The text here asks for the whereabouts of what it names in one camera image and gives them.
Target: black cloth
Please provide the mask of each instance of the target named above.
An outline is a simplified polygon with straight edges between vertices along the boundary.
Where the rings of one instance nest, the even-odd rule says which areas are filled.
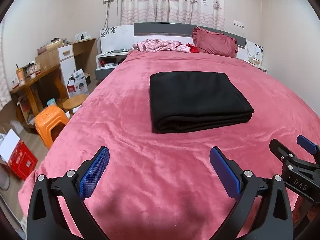
[[[197,71],[151,75],[150,108],[153,127],[162,133],[248,122],[254,113],[226,74]]]

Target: pillow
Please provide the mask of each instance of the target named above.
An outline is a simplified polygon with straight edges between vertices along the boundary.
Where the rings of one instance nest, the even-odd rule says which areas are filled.
[[[192,39],[200,52],[225,57],[235,57],[238,52],[237,40],[223,33],[209,32],[196,27],[192,32]]]

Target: textured blue pad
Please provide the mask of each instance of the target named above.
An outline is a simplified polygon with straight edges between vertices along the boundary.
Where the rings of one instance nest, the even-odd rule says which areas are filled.
[[[215,148],[210,151],[210,163],[228,196],[238,201],[241,198],[240,182]]]
[[[103,148],[79,183],[79,196],[82,200],[91,197],[110,160],[108,148]]]
[[[302,135],[297,137],[297,144],[312,155],[317,153],[317,146]]]

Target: orange plastic stool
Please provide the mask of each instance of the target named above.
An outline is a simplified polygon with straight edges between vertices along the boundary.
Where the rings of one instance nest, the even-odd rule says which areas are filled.
[[[55,140],[52,138],[54,128],[67,125],[68,121],[66,114],[57,106],[49,106],[35,117],[36,130],[48,149]]]

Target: curtain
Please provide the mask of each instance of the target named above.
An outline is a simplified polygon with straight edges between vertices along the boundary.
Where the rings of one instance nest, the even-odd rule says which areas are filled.
[[[121,24],[175,22],[224,30],[225,0],[123,0]]]
[[[4,75],[3,28],[4,28],[4,19],[0,23],[0,111],[11,100],[7,81]]]
[[[225,0],[170,0],[169,22],[224,30]]]
[[[121,24],[167,22],[169,0],[122,0]]]

